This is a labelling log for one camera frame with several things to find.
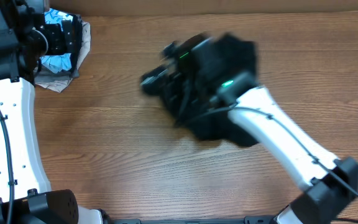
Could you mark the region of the black t-shirt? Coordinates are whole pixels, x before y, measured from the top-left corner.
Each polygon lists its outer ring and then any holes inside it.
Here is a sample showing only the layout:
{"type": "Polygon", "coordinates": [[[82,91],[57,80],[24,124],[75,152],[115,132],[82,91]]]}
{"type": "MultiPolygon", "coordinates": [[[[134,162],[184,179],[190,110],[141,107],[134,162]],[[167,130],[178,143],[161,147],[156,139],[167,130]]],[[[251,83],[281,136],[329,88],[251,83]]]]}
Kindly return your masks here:
{"type": "Polygon", "coordinates": [[[257,140],[228,117],[228,109],[251,88],[257,87],[257,49],[252,41],[231,33],[218,39],[201,33],[187,41],[210,41],[208,69],[209,109],[194,118],[175,118],[175,126],[189,129],[201,141],[228,140],[241,147],[251,147],[257,140]]]}

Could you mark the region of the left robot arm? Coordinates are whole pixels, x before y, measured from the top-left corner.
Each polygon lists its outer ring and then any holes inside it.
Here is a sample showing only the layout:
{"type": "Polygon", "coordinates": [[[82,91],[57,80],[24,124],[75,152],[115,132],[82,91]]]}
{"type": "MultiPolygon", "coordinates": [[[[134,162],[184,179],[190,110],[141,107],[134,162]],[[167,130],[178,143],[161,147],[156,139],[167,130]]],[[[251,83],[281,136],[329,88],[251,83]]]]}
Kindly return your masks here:
{"type": "Polygon", "coordinates": [[[0,0],[0,223],[103,224],[100,209],[78,205],[71,190],[52,190],[34,119],[41,59],[75,51],[71,21],[47,24],[46,0],[0,0]]]}

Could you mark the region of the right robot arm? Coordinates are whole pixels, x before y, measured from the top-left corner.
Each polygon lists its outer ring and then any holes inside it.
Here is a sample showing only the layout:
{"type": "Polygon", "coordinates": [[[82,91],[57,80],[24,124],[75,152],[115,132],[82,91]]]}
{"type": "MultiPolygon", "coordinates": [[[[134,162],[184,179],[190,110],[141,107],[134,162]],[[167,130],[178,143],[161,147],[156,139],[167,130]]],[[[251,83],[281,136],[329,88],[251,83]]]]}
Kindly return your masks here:
{"type": "Polygon", "coordinates": [[[358,197],[358,163],[326,150],[278,106],[258,81],[253,42],[198,35],[162,55],[140,87],[161,99],[175,126],[200,141],[264,145],[301,190],[270,223],[329,223],[358,197]]]}

